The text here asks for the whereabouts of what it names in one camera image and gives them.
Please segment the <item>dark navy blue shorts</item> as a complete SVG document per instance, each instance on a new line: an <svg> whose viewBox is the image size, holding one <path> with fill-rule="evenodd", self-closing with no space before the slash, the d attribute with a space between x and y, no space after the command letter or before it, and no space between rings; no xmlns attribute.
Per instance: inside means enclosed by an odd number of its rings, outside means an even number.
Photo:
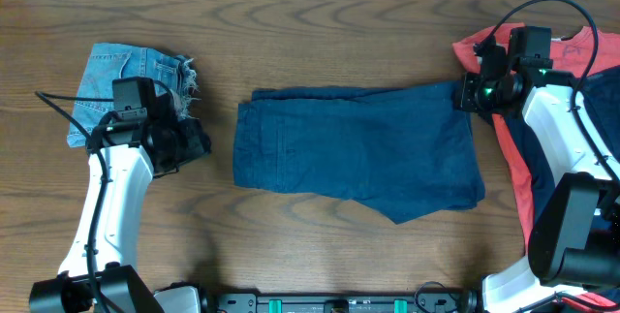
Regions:
<svg viewBox="0 0 620 313"><path fill-rule="evenodd" d="M452 81L256 90L238 107L235 185L352 200L401 224L485 196Z"/></svg>

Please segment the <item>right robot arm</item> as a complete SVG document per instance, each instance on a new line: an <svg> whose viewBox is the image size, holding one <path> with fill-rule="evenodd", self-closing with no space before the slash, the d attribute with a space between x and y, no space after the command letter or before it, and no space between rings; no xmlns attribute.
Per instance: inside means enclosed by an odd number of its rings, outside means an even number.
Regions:
<svg viewBox="0 0 620 313"><path fill-rule="evenodd" d="M525 237L525 256L483 279L483 310L617 311L605 291L619 285L618 36L511 23L453 51L466 71L454 103L490 119Z"/></svg>

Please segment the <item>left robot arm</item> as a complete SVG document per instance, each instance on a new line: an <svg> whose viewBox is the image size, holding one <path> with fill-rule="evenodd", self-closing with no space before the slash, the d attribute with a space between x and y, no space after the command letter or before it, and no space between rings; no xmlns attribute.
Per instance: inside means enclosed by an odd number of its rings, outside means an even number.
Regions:
<svg viewBox="0 0 620 313"><path fill-rule="evenodd" d="M198 285L151 291L136 270L141 211L148 186L210 152L196 118L181 119L176 95L159 80L120 78L107 99L112 109L86 130L89 185L71 248L57 275L33 284L33 312L203 312Z"/></svg>

